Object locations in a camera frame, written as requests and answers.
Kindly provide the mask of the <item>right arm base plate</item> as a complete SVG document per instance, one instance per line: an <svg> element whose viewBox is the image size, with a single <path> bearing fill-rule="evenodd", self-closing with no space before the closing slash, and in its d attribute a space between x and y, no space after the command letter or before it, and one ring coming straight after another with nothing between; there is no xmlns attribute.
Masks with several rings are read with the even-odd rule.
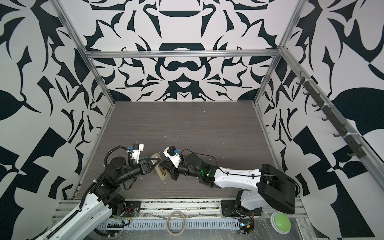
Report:
<svg viewBox="0 0 384 240"><path fill-rule="evenodd" d="M246 210L241 206L235 205L235 200L221 200L221 210L224 217L240 218L247 216L261 216L262 208L256 208L254 210Z"/></svg>

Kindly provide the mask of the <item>white remote control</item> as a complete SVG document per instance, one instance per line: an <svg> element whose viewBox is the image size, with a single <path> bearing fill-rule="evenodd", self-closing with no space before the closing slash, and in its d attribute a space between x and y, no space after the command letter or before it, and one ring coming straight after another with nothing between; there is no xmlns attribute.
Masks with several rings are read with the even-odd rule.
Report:
<svg viewBox="0 0 384 240"><path fill-rule="evenodd" d="M155 153L151 156L151 158L161 158L161 155L159 153ZM156 167L156 173L163 182L170 177L169 173L162 168L160 164Z"/></svg>

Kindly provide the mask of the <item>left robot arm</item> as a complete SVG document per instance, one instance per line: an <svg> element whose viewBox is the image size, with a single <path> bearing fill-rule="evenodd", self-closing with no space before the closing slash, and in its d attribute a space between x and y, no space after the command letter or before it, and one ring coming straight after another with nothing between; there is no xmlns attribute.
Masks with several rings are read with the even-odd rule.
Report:
<svg viewBox="0 0 384 240"><path fill-rule="evenodd" d="M80 203L38 240L83 240L99 224L123 213L125 199L119 194L129 180L152 172L161 162L159 154L141 158L144 146L117 146L104 158L104 171L84 192Z"/></svg>

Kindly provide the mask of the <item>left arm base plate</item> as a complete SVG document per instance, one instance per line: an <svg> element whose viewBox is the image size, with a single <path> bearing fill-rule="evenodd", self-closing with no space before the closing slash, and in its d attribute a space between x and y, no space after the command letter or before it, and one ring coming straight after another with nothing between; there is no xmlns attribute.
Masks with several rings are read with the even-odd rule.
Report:
<svg viewBox="0 0 384 240"><path fill-rule="evenodd" d="M125 201L121 210L118 210L118 216L121 218L136 217L141 212L141 201Z"/></svg>

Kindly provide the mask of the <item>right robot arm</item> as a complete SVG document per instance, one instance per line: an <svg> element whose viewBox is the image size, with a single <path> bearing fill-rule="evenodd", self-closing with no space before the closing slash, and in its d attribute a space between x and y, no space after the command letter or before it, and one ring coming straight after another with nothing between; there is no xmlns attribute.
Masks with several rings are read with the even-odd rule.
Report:
<svg viewBox="0 0 384 240"><path fill-rule="evenodd" d="M160 167L174 181L185 175L197 178L199 183L211 189L238 189L234 207L239 211L272 207L285 214L295 213L300 188L294 179L271 165L263 164L254 170L232 170L205 163L196 153L165 155Z"/></svg>

